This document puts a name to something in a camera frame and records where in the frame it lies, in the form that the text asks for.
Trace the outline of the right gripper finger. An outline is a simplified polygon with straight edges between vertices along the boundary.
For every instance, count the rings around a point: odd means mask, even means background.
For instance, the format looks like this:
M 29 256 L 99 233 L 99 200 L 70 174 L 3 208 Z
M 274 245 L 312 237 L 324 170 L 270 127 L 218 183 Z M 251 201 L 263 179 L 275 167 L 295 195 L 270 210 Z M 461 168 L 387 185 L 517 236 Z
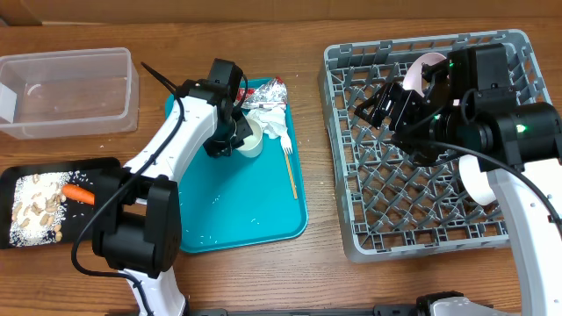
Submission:
M 354 111 L 356 117 L 369 123 L 375 128 L 380 128 L 393 108 L 394 100 L 390 90 L 379 90 L 370 98 L 362 102 Z
M 421 76 L 428 83 L 428 87 L 423 90 L 425 95 L 432 95 L 435 91 L 450 91 L 450 61 L 439 61 L 434 65 L 422 64 Z

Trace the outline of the white round plate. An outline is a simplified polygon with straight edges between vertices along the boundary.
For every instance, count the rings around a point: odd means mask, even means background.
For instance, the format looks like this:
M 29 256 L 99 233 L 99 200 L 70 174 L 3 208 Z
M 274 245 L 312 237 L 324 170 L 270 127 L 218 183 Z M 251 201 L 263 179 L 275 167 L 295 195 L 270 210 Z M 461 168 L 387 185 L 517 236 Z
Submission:
M 418 95 L 424 97 L 425 99 L 430 98 L 434 85 L 443 83 L 448 75 L 436 75 L 435 81 L 432 81 L 432 75 L 429 76 L 429 79 L 424 79 L 422 77 L 422 67 L 435 66 L 439 62 L 445 60 L 446 57 L 439 53 L 426 53 L 417 58 L 409 67 L 403 79 L 403 90 L 415 91 Z

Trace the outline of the white paper cup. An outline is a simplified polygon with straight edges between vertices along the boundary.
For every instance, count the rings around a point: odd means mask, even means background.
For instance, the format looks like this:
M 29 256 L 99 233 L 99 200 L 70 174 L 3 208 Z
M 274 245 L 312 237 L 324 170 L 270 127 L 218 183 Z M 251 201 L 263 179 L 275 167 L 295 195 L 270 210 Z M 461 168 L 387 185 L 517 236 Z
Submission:
M 247 158 L 256 158 L 263 150 L 263 129 L 253 119 L 247 119 L 252 134 L 244 138 L 243 145 L 237 148 L 243 156 Z

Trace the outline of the white bowl with peanuts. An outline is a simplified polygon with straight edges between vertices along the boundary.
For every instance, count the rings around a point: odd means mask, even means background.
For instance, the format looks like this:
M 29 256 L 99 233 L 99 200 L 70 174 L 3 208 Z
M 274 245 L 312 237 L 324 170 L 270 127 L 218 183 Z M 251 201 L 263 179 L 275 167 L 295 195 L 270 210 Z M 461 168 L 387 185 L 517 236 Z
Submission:
M 490 205 L 496 196 L 485 172 L 480 170 L 478 158 L 474 155 L 463 155 L 458 162 L 459 175 L 469 196 L 479 205 Z

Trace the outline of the orange carrot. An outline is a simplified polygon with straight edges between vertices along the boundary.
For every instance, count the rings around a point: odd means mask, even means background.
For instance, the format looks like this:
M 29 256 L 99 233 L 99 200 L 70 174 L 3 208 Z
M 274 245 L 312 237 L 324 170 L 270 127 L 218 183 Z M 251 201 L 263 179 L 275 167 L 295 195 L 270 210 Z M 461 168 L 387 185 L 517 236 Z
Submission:
M 61 188 L 61 192 L 66 198 L 70 198 L 77 202 L 82 202 L 87 205 L 95 204 L 95 195 L 92 192 L 74 184 L 65 184 Z

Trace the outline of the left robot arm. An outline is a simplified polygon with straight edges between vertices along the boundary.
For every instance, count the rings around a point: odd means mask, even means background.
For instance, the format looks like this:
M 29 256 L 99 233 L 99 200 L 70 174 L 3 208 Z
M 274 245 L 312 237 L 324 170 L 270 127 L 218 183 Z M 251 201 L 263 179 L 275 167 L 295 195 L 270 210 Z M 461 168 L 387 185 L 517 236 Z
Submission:
M 173 263 L 182 224 L 178 184 L 199 149 L 229 156 L 252 134 L 237 100 L 248 80 L 234 62 L 215 59 L 204 79 L 175 85 L 153 68 L 172 98 L 172 110 L 147 146 L 122 168 L 102 171 L 87 224 L 92 251 L 125 279 L 141 315 L 186 315 Z

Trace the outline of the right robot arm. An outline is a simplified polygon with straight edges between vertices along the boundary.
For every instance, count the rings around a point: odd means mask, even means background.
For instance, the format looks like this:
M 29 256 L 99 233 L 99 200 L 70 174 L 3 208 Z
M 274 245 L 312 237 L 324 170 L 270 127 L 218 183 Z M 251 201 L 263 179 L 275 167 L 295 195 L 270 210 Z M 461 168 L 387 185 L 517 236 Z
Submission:
M 502 44 L 455 50 L 423 65 L 424 92 L 387 83 L 355 110 L 419 167 L 477 159 L 506 222 L 525 315 L 561 312 L 561 118 L 521 104 Z

